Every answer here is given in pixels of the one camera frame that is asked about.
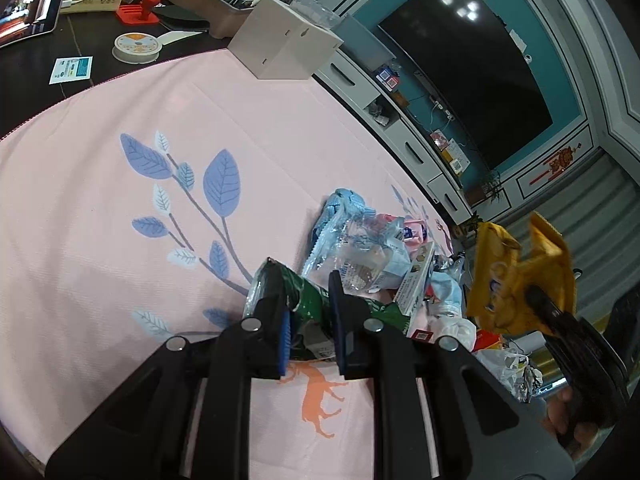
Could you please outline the person's right hand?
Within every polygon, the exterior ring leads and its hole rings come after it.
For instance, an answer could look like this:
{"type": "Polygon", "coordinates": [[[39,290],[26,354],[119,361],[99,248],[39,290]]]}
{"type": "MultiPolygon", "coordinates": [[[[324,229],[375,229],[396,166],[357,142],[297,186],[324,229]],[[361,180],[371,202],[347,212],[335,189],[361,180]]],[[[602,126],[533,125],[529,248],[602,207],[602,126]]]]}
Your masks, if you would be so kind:
{"type": "MultiPolygon", "coordinates": [[[[547,413],[542,420],[542,426],[552,434],[553,437],[565,436],[570,429],[570,415],[568,414],[568,404],[573,399],[573,390],[570,386],[549,396],[547,399],[547,413]]],[[[597,439],[599,428],[593,424],[581,422],[574,428],[573,440],[575,444],[570,448],[568,454],[573,460],[581,458],[585,452],[593,445],[597,439]]]]}

